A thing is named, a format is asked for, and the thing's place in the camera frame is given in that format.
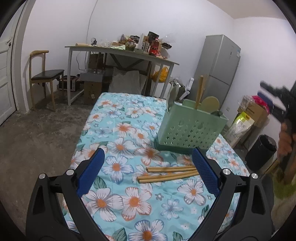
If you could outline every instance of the hand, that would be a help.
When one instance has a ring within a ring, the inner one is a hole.
[[[291,136],[286,132],[288,129],[287,125],[283,123],[281,125],[281,132],[279,134],[279,148],[277,152],[278,158],[282,158],[284,156],[287,156],[289,153],[292,152],[292,138]],[[293,139],[296,141],[296,134],[293,134]]]

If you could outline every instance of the green plastic basket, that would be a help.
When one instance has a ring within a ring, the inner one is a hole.
[[[189,154],[199,147],[208,150],[214,143],[228,119],[196,110],[195,102],[184,100],[166,111],[154,141],[158,150]]]

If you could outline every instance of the silver screw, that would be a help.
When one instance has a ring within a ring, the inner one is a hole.
[[[258,178],[258,175],[256,174],[256,173],[252,173],[252,178],[254,178],[254,179],[257,179]]]
[[[225,175],[229,175],[230,173],[231,173],[231,171],[229,170],[229,169],[223,169],[223,173],[225,174]]]
[[[39,175],[39,179],[44,179],[45,178],[45,174],[44,173],[41,173],[40,175]]]
[[[74,174],[74,170],[73,170],[73,169],[69,169],[69,170],[66,172],[66,174],[67,174],[68,176],[72,176],[72,175]]]

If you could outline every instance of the gray floor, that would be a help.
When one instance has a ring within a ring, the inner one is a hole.
[[[27,208],[38,175],[61,175],[67,170],[92,106],[81,98],[72,106],[56,99],[37,111],[15,112],[0,126],[0,199],[15,224],[25,230]]]

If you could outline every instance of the wooden chair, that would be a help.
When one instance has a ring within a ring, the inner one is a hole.
[[[57,79],[60,80],[60,75],[62,75],[62,94],[64,96],[64,69],[53,69],[53,70],[45,70],[45,54],[48,53],[49,50],[35,50],[30,53],[30,65],[29,65],[29,80],[30,80],[30,92],[32,98],[33,109],[35,109],[34,97],[33,97],[33,89],[32,84],[40,84],[44,88],[44,98],[46,98],[46,86],[45,83],[50,83],[50,91],[52,96],[52,104],[54,111],[56,111],[55,103],[54,103],[54,90],[52,81]],[[43,62],[42,62],[42,72],[32,77],[32,58],[36,55],[44,54]]]

